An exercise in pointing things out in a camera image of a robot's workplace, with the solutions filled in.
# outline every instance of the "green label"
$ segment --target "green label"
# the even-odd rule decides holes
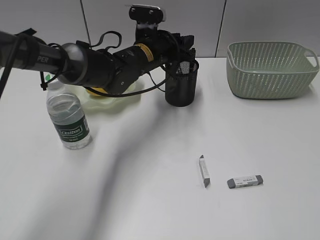
[[[89,134],[89,127],[85,116],[69,125],[54,124],[54,126],[61,140],[68,143],[78,142]]]

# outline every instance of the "black pen holder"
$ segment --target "black pen holder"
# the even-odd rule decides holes
[[[165,100],[175,107],[188,106],[195,99],[199,63],[193,59],[166,67]]]

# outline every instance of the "eraser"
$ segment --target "eraser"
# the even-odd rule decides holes
[[[230,189],[257,186],[263,183],[264,180],[262,179],[261,175],[235,177],[227,181],[228,187]]]
[[[206,166],[206,162],[205,162],[205,158],[203,155],[201,155],[201,157],[199,159],[199,166],[200,166],[203,184],[204,184],[204,187],[206,188],[210,183],[210,175],[209,175],[209,172],[208,172],[208,169]]]

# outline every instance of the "woven basket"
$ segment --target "woven basket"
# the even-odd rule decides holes
[[[316,66],[306,54],[315,58]],[[227,79],[245,99],[288,99],[302,95],[319,71],[316,54],[292,42],[236,42],[227,50]]]

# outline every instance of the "water bottle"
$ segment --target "water bottle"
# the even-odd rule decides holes
[[[46,107],[53,125],[68,149],[81,149],[92,138],[79,98],[58,80],[48,84]]]

